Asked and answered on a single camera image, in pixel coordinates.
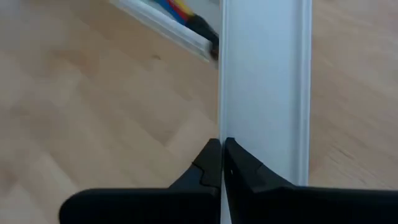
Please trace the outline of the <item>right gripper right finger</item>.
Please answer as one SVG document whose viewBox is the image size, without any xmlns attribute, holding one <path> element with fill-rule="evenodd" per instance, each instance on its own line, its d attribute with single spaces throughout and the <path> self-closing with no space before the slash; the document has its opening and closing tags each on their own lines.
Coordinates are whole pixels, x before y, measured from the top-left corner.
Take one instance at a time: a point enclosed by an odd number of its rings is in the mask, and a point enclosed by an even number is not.
<svg viewBox="0 0 398 224">
<path fill-rule="evenodd" d="M 224 181 L 232 224 L 398 224 L 398 191 L 297 186 L 233 138 Z"/>
</svg>

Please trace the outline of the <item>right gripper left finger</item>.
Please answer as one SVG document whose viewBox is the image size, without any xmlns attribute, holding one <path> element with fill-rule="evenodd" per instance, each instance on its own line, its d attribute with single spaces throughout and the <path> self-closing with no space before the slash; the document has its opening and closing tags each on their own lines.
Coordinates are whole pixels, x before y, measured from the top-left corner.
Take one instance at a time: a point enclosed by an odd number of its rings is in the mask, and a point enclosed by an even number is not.
<svg viewBox="0 0 398 224">
<path fill-rule="evenodd" d="M 62 203 L 60 224 L 220 224 L 221 143 L 210 139 L 169 187 L 88 189 Z"/>
</svg>

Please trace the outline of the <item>white duct cover strip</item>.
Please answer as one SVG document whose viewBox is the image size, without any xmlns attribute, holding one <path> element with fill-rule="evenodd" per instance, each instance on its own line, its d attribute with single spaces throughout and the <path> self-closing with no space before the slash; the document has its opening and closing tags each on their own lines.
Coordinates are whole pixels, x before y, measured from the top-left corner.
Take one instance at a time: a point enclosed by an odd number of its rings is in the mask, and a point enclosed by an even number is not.
<svg viewBox="0 0 398 224">
<path fill-rule="evenodd" d="M 218 122 L 296 185 L 307 185 L 312 0 L 221 0 Z"/>
</svg>

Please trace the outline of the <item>white slotted cable duct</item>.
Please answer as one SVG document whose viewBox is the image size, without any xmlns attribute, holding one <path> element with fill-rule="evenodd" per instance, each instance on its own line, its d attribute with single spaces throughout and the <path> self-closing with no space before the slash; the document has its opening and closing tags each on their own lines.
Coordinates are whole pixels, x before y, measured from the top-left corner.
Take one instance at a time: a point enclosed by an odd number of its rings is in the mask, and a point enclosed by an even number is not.
<svg viewBox="0 0 398 224">
<path fill-rule="evenodd" d="M 197 14 L 218 34 L 219 0 L 111 0 L 111 2 L 186 49 L 208 61 L 214 61 L 207 52 L 209 41 L 190 30 L 185 23 L 189 16 Z"/>
</svg>

